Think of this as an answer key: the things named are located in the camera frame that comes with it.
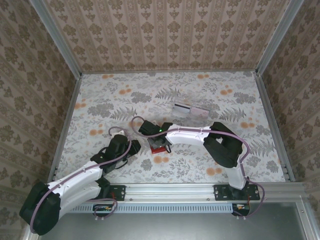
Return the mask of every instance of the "ventilation grille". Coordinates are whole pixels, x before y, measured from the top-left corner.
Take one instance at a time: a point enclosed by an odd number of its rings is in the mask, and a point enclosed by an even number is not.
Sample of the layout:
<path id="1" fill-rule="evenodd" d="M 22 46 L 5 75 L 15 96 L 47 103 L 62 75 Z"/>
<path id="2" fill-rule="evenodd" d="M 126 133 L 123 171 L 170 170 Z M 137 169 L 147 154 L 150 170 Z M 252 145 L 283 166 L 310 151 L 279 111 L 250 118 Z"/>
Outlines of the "ventilation grille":
<path id="1" fill-rule="evenodd" d="M 92 203 L 83 203 L 70 211 L 70 213 L 93 213 Z M 182 214 L 182 213 L 232 213 L 232 203 L 163 203 L 163 204 L 134 204 L 119 203 L 115 213 L 119 214 Z"/>

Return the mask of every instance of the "floral patterned surface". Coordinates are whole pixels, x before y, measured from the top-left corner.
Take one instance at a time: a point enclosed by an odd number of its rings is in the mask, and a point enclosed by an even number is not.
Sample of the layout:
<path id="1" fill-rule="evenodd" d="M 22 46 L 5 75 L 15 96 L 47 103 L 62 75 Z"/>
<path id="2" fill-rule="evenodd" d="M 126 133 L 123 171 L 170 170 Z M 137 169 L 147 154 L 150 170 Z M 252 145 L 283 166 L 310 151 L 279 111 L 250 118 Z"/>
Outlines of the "floral patterned surface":
<path id="1" fill-rule="evenodd" d="M 110 172 L 112 183 L 227 182 L 222 167 L 204 147 L 174 145 L 172 153 L 151 154 L 145 138 L 134 135 L 130 120 L 139 115 L 149 121 L 183 124 L 172 117 L 175 97 L 202 100 L 211 109 L 207 125 L 225 124 L 248 141 L 251 154 L 244 162 L 254 181 L 283 182 L 274 141 L 252 72 L 177 72 L 90 74 L 82 77 L 80 93 L 64 145 L 57 178 L 81 167 L 108 146 L 108 129 L 129 129 L 141 144 L 128 164 Z M 139 128 L 141 121 L 134 123 Z"/>

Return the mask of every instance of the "wall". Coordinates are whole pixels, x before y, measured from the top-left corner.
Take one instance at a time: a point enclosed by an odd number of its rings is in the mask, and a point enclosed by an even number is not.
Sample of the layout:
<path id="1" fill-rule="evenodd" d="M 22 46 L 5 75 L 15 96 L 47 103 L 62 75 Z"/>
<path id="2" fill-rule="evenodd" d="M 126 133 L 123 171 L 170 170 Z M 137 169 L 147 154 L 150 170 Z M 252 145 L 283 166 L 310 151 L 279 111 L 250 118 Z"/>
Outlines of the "wall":
<path id="1" fill-rule="evenodd" d="M 27 0 L 0 1 L 0 239 L 18 239 L 19 210 L 46 181 L 75 78 Z"/>
<path id="2" fill-rule="evenodd" d="M 45 0 L 83 72 L 254 69 L 288 0 Z"/>
<path id="3" fill-rule="evenodd" d="M 295 177 L 320 220 L 320 1 L 304 1 L 262 78 Z"/>

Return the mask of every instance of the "red object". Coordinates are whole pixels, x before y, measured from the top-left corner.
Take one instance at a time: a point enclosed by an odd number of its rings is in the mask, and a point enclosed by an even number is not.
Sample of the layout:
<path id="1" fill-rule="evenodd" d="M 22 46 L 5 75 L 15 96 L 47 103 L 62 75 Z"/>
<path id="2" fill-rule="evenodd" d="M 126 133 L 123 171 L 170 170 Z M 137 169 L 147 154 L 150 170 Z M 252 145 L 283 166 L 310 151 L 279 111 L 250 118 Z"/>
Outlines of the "red object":
<path id="1" fill-rule="evenodd" d="M 166 148 L 164 146 L 158 147 L 156 149 L 154 149 L 154 148 L 152 148 L 152 146 L 150 146 L 150 149 L 151 149 L 152 154 L 159 154 L 159 153 L 163 153 L 166 151 Z"/>

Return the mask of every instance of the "floral tabletop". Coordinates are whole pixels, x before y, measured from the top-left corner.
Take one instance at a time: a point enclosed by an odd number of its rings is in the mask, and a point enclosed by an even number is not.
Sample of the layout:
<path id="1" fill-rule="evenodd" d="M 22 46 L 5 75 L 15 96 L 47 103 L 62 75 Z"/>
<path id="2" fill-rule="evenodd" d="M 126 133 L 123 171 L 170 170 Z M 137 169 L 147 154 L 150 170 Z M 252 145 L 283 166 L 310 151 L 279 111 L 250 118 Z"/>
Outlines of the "floral tabletop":
<path id="1" fill-rule="evenodd" d="M 106 176 L 111 183 L 228 182 L 224 168 L 204 147 L 180 144 L 171 147 L 172 153 L 152 154 L 147 140 L 131 130 L 137 115 L 160 126 L 183 125 L 172 115 L 176 97 L 201 99 L 210 109 L 207 126 L 222 122 L 249 143 L 244 168 L 252 180 L 285 181 L 255 77 L 241 71 L 83 75 L 56 177 L 83 166 L 109 145 L 108 129 L 120 126 L 140 142 L 141 150 Z M 137 120 L 134 126 L 141 123 Z"/>

